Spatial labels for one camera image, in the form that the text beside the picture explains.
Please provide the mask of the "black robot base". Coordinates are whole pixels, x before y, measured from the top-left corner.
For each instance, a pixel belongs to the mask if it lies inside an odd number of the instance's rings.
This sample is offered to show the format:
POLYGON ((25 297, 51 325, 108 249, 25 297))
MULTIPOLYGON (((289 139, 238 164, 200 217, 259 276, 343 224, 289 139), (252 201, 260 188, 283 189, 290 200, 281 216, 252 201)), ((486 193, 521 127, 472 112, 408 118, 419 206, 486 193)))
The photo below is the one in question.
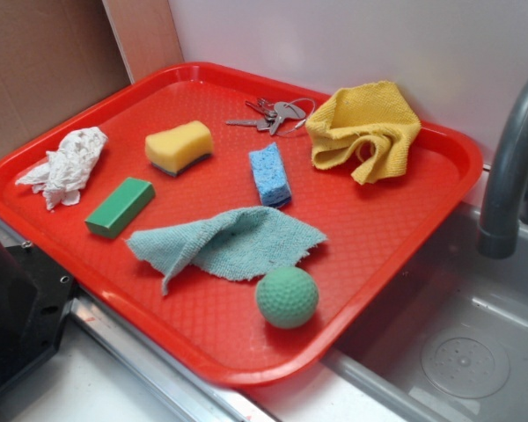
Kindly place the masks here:
POLYGON ((57 353, 75 289, 37 245, 0 242, 0 395, 57 353))

